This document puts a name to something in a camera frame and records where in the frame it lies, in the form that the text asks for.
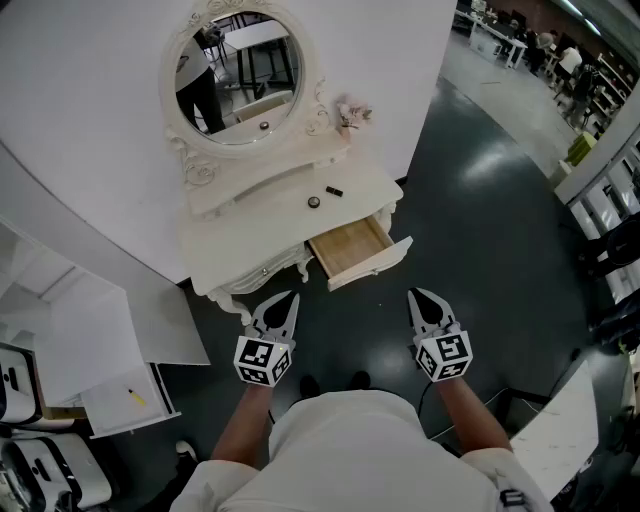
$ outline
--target gray floor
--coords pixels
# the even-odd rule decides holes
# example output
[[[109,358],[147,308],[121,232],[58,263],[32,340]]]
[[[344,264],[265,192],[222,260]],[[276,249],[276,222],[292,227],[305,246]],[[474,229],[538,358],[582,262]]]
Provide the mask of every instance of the gray floor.
[[[575,269],[579,229],[521,148],[444,79],[408,176],[391,230],[396,240],[414,238],[400,265],[329,293],[314,261],[307,285],[293,268],[245,298],[253,309],[276,292],[301,293],[298,350],[276,389],[276,419],[307,373],[323,390],[339,390],[365,369],[375,386],[417,405],[427,378],[407,348],[405,294],[412,286],[446,297],[469,331],[475,359],[467,380],[483,400],[505,386],[548,394],[572,351],[591,342],[588,315],[611,298],[605,285],[585,283]],[[119,510],[134,510],[174,475],[176,440],[192,440],[207,457],[243,391],[232,365],[238,317],[192,291],[188,298],[212,365],[163,367],[182,416],[110,439],[130,476],[130,486],[122,477]],[[588,357],[604,436],[619,409],[625,361],[600,351]],[[449,425],[433,390],[422,423],[427,435]]]

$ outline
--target open drawer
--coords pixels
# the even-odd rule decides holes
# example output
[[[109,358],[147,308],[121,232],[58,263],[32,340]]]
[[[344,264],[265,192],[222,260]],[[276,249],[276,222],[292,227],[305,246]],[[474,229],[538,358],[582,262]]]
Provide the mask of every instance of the open drawer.
[[[153,363],[139,366],[80,396],[93,429],[91,439],[180,416],[173,408],[157,365]]]
[[[329,291],[393,267],[402,261],[412,243],[411,237],[394,243],[373,216],[309,240],[329,277]]]

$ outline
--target ornate mirror frame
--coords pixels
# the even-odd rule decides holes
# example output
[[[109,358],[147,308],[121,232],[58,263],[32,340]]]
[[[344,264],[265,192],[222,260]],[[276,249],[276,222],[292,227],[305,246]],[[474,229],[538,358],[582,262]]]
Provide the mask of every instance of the ornate mirror frame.
[[[266,14],[280,22],[297,46],[300,70],[298,90],[289,115],[279,126],[257,141],[239,145],[225,145],[215,142],[198,132],[183,115],[175,90],[175,73],[178,60],[189,39],[206,23],[238,11],[253,11]],[[198,0],[191,14],[182,26],[171,36],[165,47],[160,68],[160,99],[165,115],[166,136],[174,148],[181,153],[187,181],[194,186],[213,180],[214,169],[223,165],[224,160],[254,157],[278,148],[294,133],[316,135],[329,125],[329,115],[320,103],[315,51],[311,39],[298,20],[276,1],[270,0]],[[206,160],[214,160],[209,168]],[[189,167],[195,165],[200,175],[194,183],[189,179]]]

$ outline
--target oval mirror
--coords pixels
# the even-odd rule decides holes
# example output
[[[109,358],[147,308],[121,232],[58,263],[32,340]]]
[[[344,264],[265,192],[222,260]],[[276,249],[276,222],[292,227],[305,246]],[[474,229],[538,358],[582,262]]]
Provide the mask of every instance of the oval mirror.
[[[237,12],[196,32],[178,60],[180,110],[220,144],[249,144],[289,115],[300,83],[295,40],[270,16]]]

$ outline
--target vanity table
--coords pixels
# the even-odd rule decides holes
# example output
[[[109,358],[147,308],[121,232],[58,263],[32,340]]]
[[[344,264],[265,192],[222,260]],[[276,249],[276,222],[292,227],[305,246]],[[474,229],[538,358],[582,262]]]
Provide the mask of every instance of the vanity table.
[[[238,10],[286,27],[300,64],[294,97],[206,136],[180,111],[176,64],[205,23]],[[180,241],[198,295],[240,314],[248,325],[251,314],[237,296],[257,290],[283,268],[296,265],[306,282],[305,267],[315,256],[333,291],[402,261],[411,237],[394,243],[388,234],[402,190],[332,126],[313,44],[277,1],[198,2],[167,45],[160,82],[167,138],[185,174]]]

